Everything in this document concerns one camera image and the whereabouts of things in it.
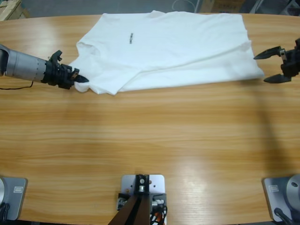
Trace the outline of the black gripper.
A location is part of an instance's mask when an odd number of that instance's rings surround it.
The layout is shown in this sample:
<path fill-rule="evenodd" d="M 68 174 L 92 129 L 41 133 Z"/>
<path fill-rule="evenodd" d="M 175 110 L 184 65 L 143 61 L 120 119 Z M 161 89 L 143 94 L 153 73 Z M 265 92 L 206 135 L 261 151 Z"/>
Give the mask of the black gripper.
<path fill-rule="evenodd" d="M 41 80 L 41 83 L 46 83 L 51 86 L 57 85 L 59 88 L 69 90 L 73 86 L 73 82 L 89 82 L 86 77 L 79 75 L 79 69 L 77 68 L 74 68 L 74 70 L 72 71 L 71 66 L 51 61 L 46 61 L 45 65 L 46 69 L 44 72 L 44 78 Z"/>
<path fill-rule="evenodd" d="M 292 80 L 300 72 L 300 50 L 293 49 L 285 51 L 281 46 L 267 49 L 254 57 L 254 60 L 262 60 L 277 55 L 282 58 L 283 64 L 281 65 L 282 74 L 272 75 L 264 79 L 266 83 L 286 83 Z"/>

